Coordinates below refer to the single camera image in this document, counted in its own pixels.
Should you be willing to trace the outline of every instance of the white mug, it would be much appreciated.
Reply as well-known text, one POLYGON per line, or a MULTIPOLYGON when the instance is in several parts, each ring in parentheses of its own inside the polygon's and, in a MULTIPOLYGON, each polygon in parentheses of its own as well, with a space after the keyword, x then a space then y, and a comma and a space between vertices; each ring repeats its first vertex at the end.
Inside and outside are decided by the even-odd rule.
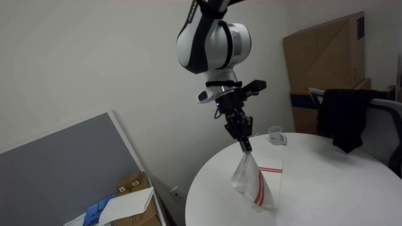
POLYGON ((287 144, 287 137, 282 133, 282 127, 273 126, 268 129, 269 140, 273 145, 287 144))

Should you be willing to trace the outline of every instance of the dish towel with red stripes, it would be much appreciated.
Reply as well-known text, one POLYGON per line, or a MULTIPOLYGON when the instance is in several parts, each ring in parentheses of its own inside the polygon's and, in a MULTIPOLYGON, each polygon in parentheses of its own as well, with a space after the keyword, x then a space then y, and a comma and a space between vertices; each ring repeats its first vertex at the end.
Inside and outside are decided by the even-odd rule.
POLYGON ((230 180, 232 187, 256 212, 276 210, 282 179, 282 161, 244 154, 230 180))

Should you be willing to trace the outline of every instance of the barcode label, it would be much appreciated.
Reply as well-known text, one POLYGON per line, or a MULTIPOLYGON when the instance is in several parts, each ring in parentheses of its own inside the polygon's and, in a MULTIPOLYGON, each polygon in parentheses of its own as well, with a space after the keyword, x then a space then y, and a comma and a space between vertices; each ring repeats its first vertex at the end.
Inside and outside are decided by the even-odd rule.
POLYGON ((133 185, 133 187, 135 187, 135 186, 139 185, 139 182, 138 182, 138 181, 134 181, 134 182, 131 183, 131 184, 133 185))

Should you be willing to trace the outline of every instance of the black clothing on chair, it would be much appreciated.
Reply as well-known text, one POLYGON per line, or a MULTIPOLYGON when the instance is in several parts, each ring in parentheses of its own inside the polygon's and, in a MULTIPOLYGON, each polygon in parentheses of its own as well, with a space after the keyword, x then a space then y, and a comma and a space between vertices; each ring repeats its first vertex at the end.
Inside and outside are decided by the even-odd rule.
POLYGON ((332 135, 332 144, 346 153, 362 146, 361 133, 366 127, 366 108, 374 98, 387 99, 387 96, 375 90, 325 91, 318 109, 317 130, 332 135))

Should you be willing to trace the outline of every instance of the gray partition board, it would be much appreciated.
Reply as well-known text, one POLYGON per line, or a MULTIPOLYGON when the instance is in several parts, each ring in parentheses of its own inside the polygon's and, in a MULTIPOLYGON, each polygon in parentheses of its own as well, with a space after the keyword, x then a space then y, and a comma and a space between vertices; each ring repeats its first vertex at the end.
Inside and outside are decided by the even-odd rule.
POLYGON ((61 226, 144 170, 111 111, 0 154, 0 224, 61 226))

